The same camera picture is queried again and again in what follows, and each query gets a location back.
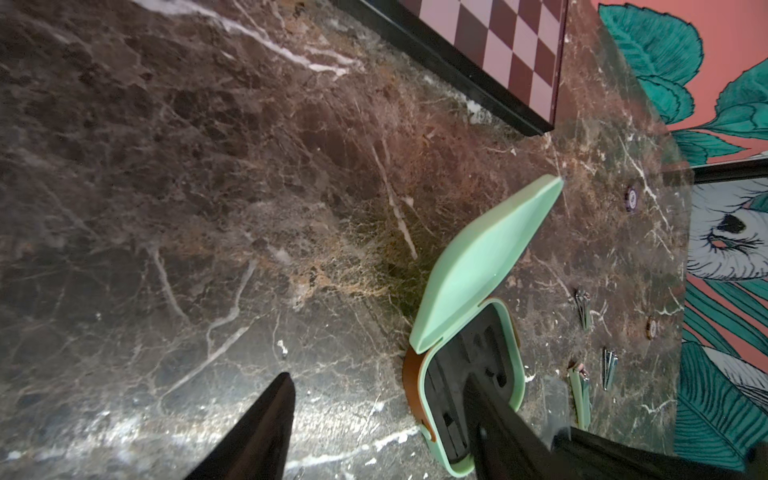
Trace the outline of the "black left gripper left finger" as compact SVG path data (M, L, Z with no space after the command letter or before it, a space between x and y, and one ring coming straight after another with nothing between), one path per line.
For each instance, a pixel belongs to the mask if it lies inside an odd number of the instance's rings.
M188 475L189 479L281 479L292 433L296 391L280 373Z

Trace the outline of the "green nail clipper case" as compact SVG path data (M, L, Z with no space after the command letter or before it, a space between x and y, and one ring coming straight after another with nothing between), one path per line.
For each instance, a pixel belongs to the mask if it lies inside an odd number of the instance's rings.
M464 413L470 374L489 379L511 411L525 396L519 335L504 301L493 297L563 189L544 175L493 207L449 243L432 269L403 363L407 402L426 444L449 475L475 468Z

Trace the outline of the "silver nail tool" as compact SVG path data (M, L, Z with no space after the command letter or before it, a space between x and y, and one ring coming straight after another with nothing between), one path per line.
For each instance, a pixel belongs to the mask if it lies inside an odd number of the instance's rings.
M585 331L589 331L592 328L592 317L590 309L591 295L587 291L579 288L574 292L574 302L577 307L577 313L582 328Z

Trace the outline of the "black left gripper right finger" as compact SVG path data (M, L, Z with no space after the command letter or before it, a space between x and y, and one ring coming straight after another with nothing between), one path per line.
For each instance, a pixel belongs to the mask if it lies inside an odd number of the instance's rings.
M470 374L463 390L469 445L479 479L574 479L490 380Z

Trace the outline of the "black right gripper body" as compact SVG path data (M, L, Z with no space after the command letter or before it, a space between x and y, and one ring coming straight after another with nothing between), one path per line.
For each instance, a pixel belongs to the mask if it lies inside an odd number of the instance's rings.
M765 479L767 444L748 449L743 468L733 470L619 444L573 428L558 433L552 452L581 479Z

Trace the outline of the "small silver nail clipper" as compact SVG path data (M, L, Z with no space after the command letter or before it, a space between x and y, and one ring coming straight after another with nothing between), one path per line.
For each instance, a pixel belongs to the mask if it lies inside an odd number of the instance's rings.
M602 351L602 388L604 391L608 391L613 385L617 364L618 356L616 352L612 349L604 348Z

